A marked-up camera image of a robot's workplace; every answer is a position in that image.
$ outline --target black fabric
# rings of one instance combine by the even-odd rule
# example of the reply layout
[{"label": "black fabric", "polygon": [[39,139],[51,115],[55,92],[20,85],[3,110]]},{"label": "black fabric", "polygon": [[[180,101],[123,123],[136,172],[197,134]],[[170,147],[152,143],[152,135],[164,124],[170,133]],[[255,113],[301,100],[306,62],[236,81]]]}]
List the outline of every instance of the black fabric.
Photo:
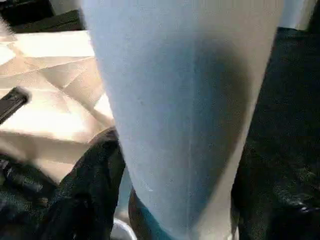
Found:
[{"label": "black fabric", "polygon": [[277,32],[232,189],[240,240],[320,239],[320,36]]},{"label": "black fabric", "polygon": [[0,155],[0,239],[109,239],[124,168],[115,131],[102,134],[58,186]]}]

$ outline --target black object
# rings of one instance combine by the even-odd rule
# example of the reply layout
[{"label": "black object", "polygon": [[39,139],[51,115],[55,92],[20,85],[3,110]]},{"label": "black object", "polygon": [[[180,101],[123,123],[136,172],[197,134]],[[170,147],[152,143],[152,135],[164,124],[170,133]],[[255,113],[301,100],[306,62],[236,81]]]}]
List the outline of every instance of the black object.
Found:
[{"label": "black object", "polygon": [[84,30],[81,12],[72,10],[40,21],[13,26],[15,33],[63,32]]},{"label": "black object", "polygon": [[3,174],[5,187],[14,187],[30,199],[48,202],[57,184],[40,170],[28,163],[21,163],[14,158],[0,153],[0,172]]},{"label": "black object", "polygon": [[320,34],[320,2],[316,1],[312,17],[308,25],[308,32],[312,34]]},{"label": "black object", "polygon": [[320,36],[277,32],[232,198],[240,240],[320,239]]},{"label": "black object", "polygon": [[21,88],[13,88],[0,99],[0,124],[28,102],[28,94]]},{"label": "black object", "polygon": [[16,26],[49,18],[54,15],[49,0],[7,0],[0,2],[0,15]]},{"label": "black object", "polygon": [[109,132],[62,180],[34,239],[108,239],[124,168],[116,134]]}]

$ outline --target black leather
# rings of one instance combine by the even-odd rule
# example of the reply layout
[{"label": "black leather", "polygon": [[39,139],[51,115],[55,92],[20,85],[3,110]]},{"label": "black leather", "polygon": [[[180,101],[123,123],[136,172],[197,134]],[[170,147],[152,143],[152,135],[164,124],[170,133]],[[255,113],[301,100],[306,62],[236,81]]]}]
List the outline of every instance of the black leather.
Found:
[{"label": "black leather", "polygon": [[232,189],[240,240],[320,239],[320,36],[277,32]]}]

